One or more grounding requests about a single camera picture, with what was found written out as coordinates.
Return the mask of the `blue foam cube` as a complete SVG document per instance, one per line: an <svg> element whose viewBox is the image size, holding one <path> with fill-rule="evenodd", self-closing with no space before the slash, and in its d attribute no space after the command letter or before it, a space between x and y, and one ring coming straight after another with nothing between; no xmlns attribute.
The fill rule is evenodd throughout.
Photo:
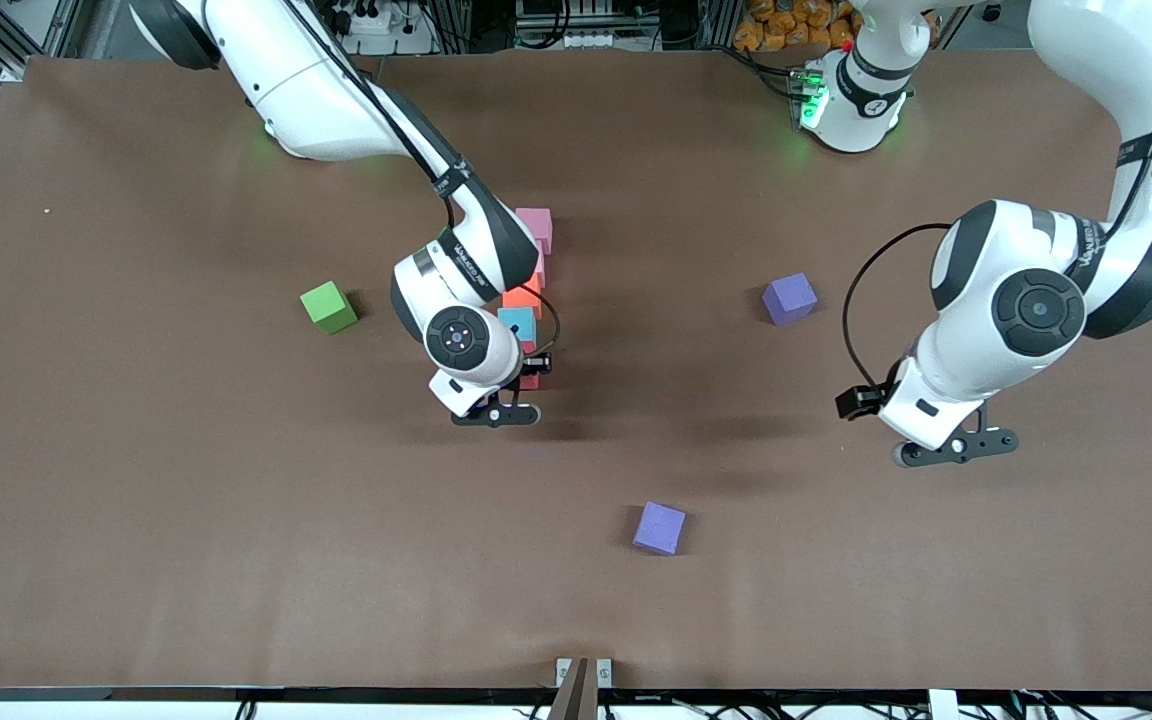
<svg viewBox="0 0 1152 720"><path fill-rule="evenodd" d="M538 314L535 313L535 306L498 306L495 314L520 341L538 343Z"/></svg>

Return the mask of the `purple foam cube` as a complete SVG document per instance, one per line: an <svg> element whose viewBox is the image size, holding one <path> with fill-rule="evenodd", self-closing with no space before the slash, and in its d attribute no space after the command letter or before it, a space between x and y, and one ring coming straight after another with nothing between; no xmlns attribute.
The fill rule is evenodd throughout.
<svg viewBox="0 0 1152 720"><path fill-rule="evenodd" d="M632 546L660 556L676 556L687 514L664 503L647 501L643 505L632 535Z"/></svg>
<svg viewBox="0 0 1152 720"><path fill-rule="evenodd" d="M761 293L761 302L771 323L787 325L799 323L817 309L818 297L805 273L778 278Z"/></svg>

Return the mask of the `green foam cube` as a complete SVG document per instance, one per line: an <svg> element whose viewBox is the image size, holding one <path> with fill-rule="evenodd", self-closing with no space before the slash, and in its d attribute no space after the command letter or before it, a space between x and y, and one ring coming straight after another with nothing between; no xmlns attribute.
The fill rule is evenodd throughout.
<svg viewBox="0 0 1152 720"><path fill-rule="evenodd" d="M308 319L325 334L335 334L358 323L353 302L334 281L303 291L300 301Z"/></svg>

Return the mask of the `metal equipment rack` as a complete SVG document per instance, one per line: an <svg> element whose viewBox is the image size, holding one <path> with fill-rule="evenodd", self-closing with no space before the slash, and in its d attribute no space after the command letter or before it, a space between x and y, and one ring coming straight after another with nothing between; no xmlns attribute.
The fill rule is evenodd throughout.
<svg viewBox="0 0 1152 720"><path fill-rule="evenodd" d="M526 50L655 50L659 9L659 0L513 0L515 45Z"/></svg>

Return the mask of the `brown table cover sheet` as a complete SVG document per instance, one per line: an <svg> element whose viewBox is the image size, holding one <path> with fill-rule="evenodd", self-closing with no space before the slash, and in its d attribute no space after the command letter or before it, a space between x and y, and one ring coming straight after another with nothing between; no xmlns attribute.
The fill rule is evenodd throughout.
<svg viewBox="0 0 1152 720"><path fill-rule="evenodd" d="M37 60L0 90L0 685L1152 688L1152 323L1007 389L1020 450L905 470L838 319L987 199L1107 214L1117 132L1020 51L924 61L838 156L721 55L379 70L550 209L556 367L460 429L394 316L444 227L403 158L285 154L237 83ZM812 314L761 293L805 273ZM325 334L300 296L338 283ZM643 505L685 511L676 556Z"/></svg>

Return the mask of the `white power strip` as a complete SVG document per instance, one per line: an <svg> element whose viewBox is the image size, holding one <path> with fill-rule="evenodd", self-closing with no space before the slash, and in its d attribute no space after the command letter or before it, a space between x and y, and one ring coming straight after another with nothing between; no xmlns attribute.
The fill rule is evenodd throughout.
<svg viewBox="0 0 1152 720"><path fill-rule="evenodd" d="M335 26L342 36L381 37L401 26L401 14L392 0L339 0Z"/></svg>

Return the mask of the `pile of orange packets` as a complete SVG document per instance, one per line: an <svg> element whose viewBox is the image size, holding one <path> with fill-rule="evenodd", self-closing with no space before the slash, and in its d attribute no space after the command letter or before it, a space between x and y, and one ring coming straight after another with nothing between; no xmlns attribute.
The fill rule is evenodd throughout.
<svg viewBox="0 0 1152 720"><path fill-rule="evenodd" d="M733 50L771 53L799 45L849 50L864 15L849 0L742 0Z"/></svg>

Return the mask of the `white metal table bracket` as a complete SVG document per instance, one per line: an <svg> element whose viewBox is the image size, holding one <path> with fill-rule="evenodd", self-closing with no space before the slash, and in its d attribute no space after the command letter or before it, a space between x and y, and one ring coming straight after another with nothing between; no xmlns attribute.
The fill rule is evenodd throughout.
<svg viewBox="0 0 1152 720"><path fill-rule="evenodd" d="M562 684L568 670L573 667L573 662L575 662L575 660L568 659L568 657L556 660L556 666L554 666L554 669L556 669L556 674L554 674L554 688ZM599 689L614 688L614 665L612 659L590 659L588 662L588 670L590 670L591 675L596 676L596 685L598 685Z"/></svg>

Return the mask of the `aluminium frame rail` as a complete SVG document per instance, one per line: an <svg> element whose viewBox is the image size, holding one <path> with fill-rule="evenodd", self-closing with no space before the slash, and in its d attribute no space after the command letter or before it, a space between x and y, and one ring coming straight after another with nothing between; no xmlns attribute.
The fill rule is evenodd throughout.
<svg viewBox="0 0 1152 720"><path fill-rule="evenodd" d="M0 78L23 79L35 56L81 55L100 0L0 0Z"/></svg>

